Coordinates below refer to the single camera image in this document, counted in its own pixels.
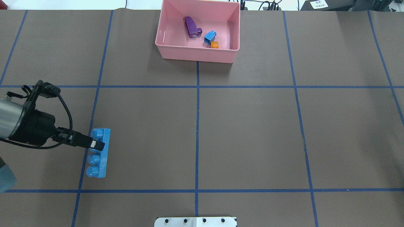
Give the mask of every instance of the gray table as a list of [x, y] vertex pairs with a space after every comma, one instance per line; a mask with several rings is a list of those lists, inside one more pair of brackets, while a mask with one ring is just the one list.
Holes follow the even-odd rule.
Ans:
[[403, 13], [242, 12], [233, 64], [162, 59], [159, 13], [0, 11], [0, 94], [48, 81], [75, 130], [112, 130], [104, 179], [84, 149], [1, 143], [2, 227], [404, 225]]

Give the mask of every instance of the small blue toy brick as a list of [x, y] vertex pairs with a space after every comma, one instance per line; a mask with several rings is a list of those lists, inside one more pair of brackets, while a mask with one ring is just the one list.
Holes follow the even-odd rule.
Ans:
[[90, 151], [94, 153], [88, 156], [87, 161], [93, 166], [87, 168], [86, 171], [87, 176], [97, 178], [105, 177], [105, 173], [107, 171], [108, 146], [110, 135], [111, 135], [111, 129], [108, 128], [94, 128], [91, 131], [91, 137], [97, 141], [105, 143], [105, 146], [102, 151], [90, 148]]
[[210, 45], [210, 42], [215, 40], [216, 32], [210, 31], [205, 35], [204, 42]]

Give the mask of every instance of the pink bin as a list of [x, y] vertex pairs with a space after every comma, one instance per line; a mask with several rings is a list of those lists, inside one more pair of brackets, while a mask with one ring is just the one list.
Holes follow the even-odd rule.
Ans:
[[[191, 17], [202, 35], [189, 38], [184, 17]], [[204, 42], [216, 31], [219, 49]], [[233, 63], [240, 48], [240, 4], [208, 0], [163, 0], [156, 45], [161, 57], [190, 61]]]

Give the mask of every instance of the purple toy brick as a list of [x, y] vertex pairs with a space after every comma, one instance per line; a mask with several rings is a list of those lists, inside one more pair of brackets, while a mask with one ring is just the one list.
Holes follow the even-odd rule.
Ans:
[[185, 27], [190, 38], [196, 38], [202, 34], [202, 28], [196, 28], [196, 24], [191, 17], [185, 17]]

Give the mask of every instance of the white label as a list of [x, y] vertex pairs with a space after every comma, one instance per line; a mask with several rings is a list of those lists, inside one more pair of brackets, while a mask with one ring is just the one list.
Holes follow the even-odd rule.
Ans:
[[318, 8], [326, 8], [328, 7], [326, 0], [317, 0], [317, 1], [312, 1], [310, 2], [311, 6], [313, 9], [318, 9]]

